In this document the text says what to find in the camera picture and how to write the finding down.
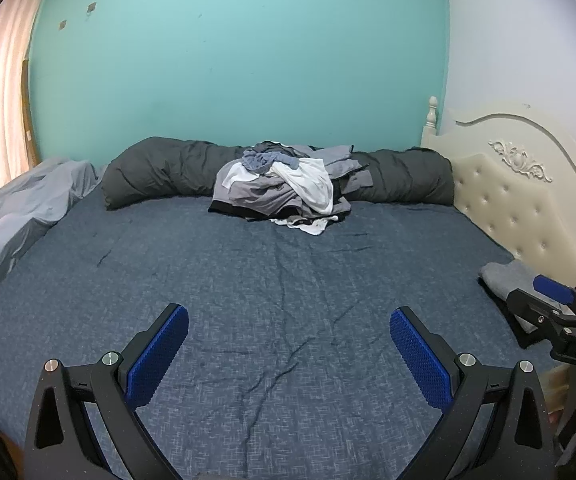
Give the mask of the person's right hand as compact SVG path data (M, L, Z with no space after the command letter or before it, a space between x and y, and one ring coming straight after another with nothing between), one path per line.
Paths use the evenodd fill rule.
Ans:
M570 388L570 365L561 364L540 375L548 420L552 425L559 422L568 399Z

